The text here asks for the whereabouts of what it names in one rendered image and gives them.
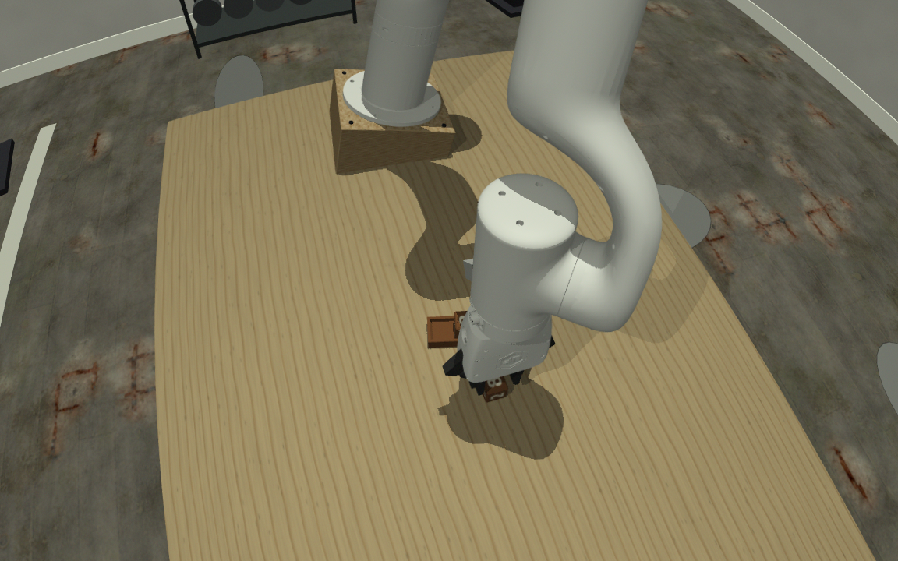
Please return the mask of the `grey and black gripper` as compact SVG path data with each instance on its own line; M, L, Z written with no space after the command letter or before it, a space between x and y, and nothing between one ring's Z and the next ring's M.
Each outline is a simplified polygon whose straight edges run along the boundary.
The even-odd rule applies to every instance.
M458 335L458 352L443 365L446 376L467 379L471 388L482 395L487 380L510 374L517 386L525 369L541 365L555 341L552 337L552 315L544 330L526 342L502 342L493 340L483 332L479 324L472 324L469 306ZM480 383L479 383L480 381Z

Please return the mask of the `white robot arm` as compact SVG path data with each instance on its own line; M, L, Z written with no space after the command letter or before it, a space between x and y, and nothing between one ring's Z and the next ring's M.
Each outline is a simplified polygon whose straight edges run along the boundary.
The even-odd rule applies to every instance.
M437 116L440 95L428 79L448 2L377 0L365 71L343 89L354 114L396 127ZM542 175L490 182L477 205L473 259L463 263L470 322L493 340L531 340L551 315L612 333L637 308L658 256L662 206L620 96L646 3L524 0L509 111L587 171L613 230L608 242L577 233L573 198Z

